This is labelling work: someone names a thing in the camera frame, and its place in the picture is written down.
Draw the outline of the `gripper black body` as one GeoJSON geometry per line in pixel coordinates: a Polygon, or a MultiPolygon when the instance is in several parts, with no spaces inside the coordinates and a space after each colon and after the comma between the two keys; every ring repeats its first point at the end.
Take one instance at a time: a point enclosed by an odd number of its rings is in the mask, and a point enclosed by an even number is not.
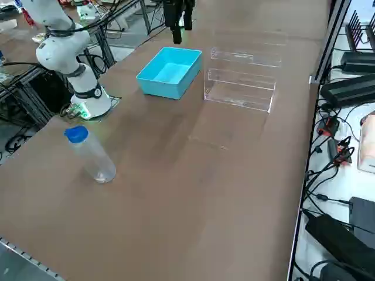
{"type": "Polygon", "coordinates": [[[196,4],[195,0],[185,0],[185,1],[163,1],[163,12],[165,16],[165,25],[169,27],[168,20],[170,18],[179,20],[184,15],[186,7],[194,8],[196,4]]]}

